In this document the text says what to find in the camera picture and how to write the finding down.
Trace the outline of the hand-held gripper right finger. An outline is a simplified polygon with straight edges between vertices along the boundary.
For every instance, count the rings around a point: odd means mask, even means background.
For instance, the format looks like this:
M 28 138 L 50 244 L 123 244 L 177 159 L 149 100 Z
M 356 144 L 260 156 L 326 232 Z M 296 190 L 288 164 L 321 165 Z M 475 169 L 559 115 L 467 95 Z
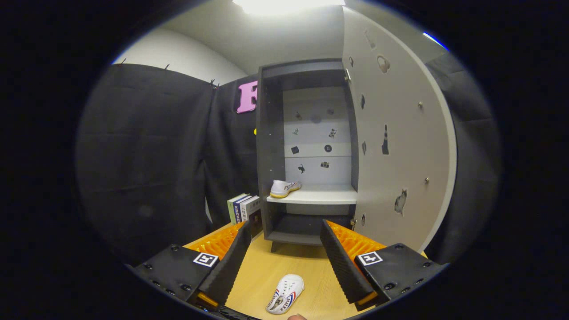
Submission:
M 420 288 L 447 268 L 407 245 L 385 246 L 329 220 L 320 239 L 347 301 L 362 311 Z

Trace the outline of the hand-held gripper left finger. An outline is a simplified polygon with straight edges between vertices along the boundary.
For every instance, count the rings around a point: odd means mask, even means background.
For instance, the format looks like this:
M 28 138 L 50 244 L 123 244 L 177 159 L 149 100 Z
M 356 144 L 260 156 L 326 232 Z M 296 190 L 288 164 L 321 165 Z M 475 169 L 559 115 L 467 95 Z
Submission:
M 189 247 L 171 244 L 129 270 L 173 298 L 218 311 L 225 306 L 251 239 L 251 222 L 244 221 Z

